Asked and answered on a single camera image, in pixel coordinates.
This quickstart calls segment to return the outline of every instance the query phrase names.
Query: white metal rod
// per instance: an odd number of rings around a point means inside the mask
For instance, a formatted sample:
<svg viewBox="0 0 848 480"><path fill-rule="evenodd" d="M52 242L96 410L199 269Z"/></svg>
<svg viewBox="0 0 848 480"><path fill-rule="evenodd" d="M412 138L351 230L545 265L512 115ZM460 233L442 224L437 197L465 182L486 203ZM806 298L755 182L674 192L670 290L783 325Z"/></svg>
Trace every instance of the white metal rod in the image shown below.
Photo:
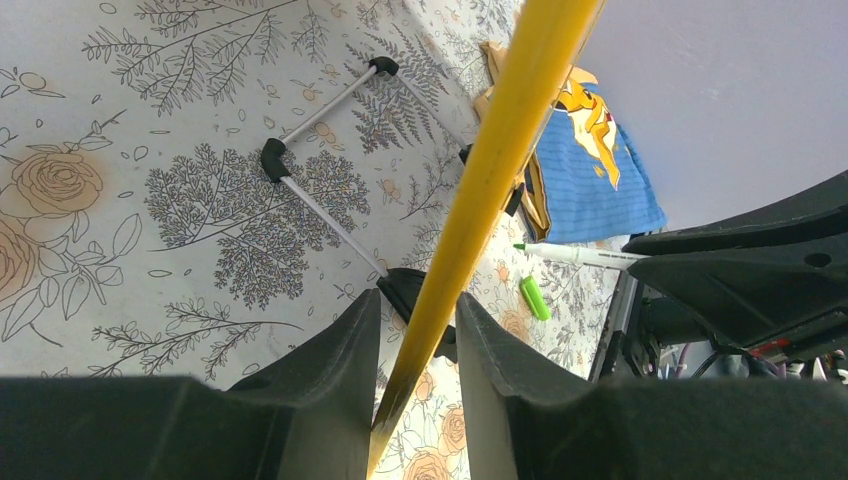
<svg viewBox="0 0 848 480"><path fill-rule="evenodd" d="M374 258L374 256L371 255L368 250L365 250L365 247L363 247L361 243L357 242L355 238L353 238L349 233L347 233L347 230L345 230L344 227L339 225L339 222L337 222L335 218L330 216L330 214L327 213L327 211L324 210L321 205L318 204L318 202L316 202L312 197L310 197L309 194L306 193L306 191L300 188L300 186L295 183L293 178L282 177L280 178L280 180L285 183L286 186L289 187L295 195L297 195L301 200L303 200L303 203L305 203L307 207L309 207L313 212L315 212L319 217L321 217L321 220L324 220L324 222L329 225L334 232L336 232L340 237L342 237L345 243L350 245L353 250L356 251L356 253L360 257L362 257L363 260L368 262L368 264L371 265L371 268L373 268L375 272L380 274L381 277L389 276L389 272L382 265L377 263L377 260Z"/></svg>
<svg viewBox="0 0 848 480"><path fill-rule="evenodd" d="M286 136L285 136L285 138L283 138L283 140L282 140L282 141L283 141L283 143L286 145L286 147L290 147L289 143L290 143L292 140L294 140L294 139L295 139L295 137L297 137L298 135L300 135L301 133L303 133L306 129L308 129L309 127L311 127L311 126L312 126L312 124L313 124L313 123L315 123L315 122L316 122L319 118L323 117L325 113L327 113L328 111L332 110L332 108L333 108L333 107L335 107L336 105L338 105L338 104L339 104L339 102L341 102L342 100L344 100L344 99L345 99L345 97L347 97L348 95L350 95L350 93L351 93L351 92L353 92L354 90L356 90L357 88L359 88L359 87L360 87L360 85L362 85L363 83L367 82L367 81L368 81L368 79L370 79L371 77L373 77L373 76L374 76L374 75L376 75L376 74L377 74L377 67L376 67L376 66L372 66L371 68L369 68L369 69L368 69L368 71L367 71L367 72L363 73L361 77L357 78L357 79L356 79L356 81L355 81L355 82L353 82L353 83L352 83L349 87L347 87L346 89L344 89L344 91L343 91L342 93L338 94L338 95L336 96L336 98L334 98L334 99L330 100L330 102L329 102L328 104L326 104L326 105L324 105L323 107L321 107L321 109L320 109L320 110L318 110L317 112L313 113L311 117L307 118L307 119L306 119L303 123L301 123L300 125L298 125L298 126L297 126L297 128L295 128L294 130L292 130L291 132L289 132L289 134L288 134L288 135L286 135Z"/></svg>
<svg viewBox="0 0 848 480"><path fill-rule="evenodd" d="M424 107L425 110L430 112L430 115L434 119L436 119L436 123L438 123L439 126L442 127L442 130L448 132L448 135L453 137L453 140L457 144L459 144L460 147L465 147L467 145L465 143L465 140L463 140L463 138L458 133L456 133L453 130L451 130L450 128L448 128L445 125L445 123L442 122L442 120L439 118L439 114L436 113L435 110L433 110L433 107L430 105L430 102L428 102L426 98L421 96L421 94L418 92L418 90L416 90L413 85L410 85L409 82L405 78L403 78L402 72L403 72L403 69L401 69L401 71L398 72L397 75L395 75L395 77L397 77L400 80L400 82L407 88L407 90L412 92L412 95L415 96L415 98L418 100L418 103L420 103Z"/></svg>

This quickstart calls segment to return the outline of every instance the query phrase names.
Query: blue striped cloth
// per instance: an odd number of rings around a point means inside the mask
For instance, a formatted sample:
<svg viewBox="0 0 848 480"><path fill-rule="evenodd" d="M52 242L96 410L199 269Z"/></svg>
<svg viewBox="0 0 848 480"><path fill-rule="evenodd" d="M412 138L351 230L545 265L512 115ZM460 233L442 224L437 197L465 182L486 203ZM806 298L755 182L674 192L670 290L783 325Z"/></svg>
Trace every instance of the blue striped cloth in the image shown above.
<svg viewBox="0 0 848 480"><path fill-rule="evenodd" d="M583 87L597 92L597 85ZM536 146L551 219L546 242L590 242L666 224L642 161L620 126L612 151L621 173L617 190L607 175L596 172L600 161L575 140L569 114L553 112Z"/></svg>

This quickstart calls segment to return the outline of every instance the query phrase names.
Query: yellow pole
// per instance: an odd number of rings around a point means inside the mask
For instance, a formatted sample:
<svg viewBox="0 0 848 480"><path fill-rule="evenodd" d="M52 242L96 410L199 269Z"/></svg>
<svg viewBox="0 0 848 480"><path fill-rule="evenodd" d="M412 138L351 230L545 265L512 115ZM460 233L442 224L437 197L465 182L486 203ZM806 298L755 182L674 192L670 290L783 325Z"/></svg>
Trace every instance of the yellow pole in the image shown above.
<svg viewBox="0 0 848 480"><path fill-rule="evenodd" d="M371 430L373 474L604 0L528 0Z"/></svg>

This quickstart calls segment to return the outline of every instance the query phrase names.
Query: floral wallpaper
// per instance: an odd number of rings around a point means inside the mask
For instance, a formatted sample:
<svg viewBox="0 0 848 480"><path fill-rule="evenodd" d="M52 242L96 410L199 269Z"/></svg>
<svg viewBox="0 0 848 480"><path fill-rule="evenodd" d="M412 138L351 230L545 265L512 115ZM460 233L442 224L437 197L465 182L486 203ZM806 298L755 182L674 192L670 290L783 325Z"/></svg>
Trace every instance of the floral wallpaper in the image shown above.
<svg viewBox="0 0 848 480"><path fill-rule="evenodd" d="M258 149L366 70L284 161L387 267L426 270L477 131L479 49L518 0L4 2L0 369L191 374L227 388L332 322L377 274ZM49 29L32 28L50 25ZM587 375L616 273L526 257L504 216L470 290L505 329ZM620 248L624 239L599 243ZM535 320L534 275L553 318ZM383 307L379 401L405 326ZM458 369L434 359L376 478L470 478Z"/></svg>

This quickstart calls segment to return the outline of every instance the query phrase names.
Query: rose illustration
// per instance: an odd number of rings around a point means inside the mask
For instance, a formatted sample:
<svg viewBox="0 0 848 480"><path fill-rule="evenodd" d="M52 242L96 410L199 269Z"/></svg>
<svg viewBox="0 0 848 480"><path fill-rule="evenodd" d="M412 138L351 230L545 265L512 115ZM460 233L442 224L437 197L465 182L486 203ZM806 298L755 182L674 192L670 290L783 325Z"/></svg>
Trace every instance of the rose illustration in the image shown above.
<svg viewBox="0 0 848 480"><path fill-rule="evenodd" d="M432 394L433 377L430 375L430 372L424 370L421 378L418 379L418 385L415 387L415 398L421 402L426 402Z"/></svg>
<svg viewBox="0 0 848 480"><path fill-rule="evenodd" d="M448 410L442 420L439 453L446 457L456 455L465 448L465 445L465 412L462 407L454 407Z"/></svg>
<svg viewBox="0 0 848 480"><path fill-rule="evenodd" d="M450 474L439 451L433 447L423 447L406 465L403 480L450 480Z"/></svg>
<svg viewBox="0 0 848 480"><path fill-rule="evenodd" d="M0 214L0 301L20 292L32 278L36 250L20 222Z"/></svg>
<svg viewBox="0 0 848 480"><path fill-rule="evenodd" d="M527 343L530 338L530 332L527 331L527 325L524 320L525 317L515 310L507 310L501 314L501 326L504 330L515 335L522 342Z"/></svg>
<svg viewBox="0 0 848 480"><path fill-rule="evenodd" d="M26 234L46 242L71 228L73 216L103 190L100 175L71 153L36 153L12 170L15 182L0 193L0 212L27 222Z"/></svg>

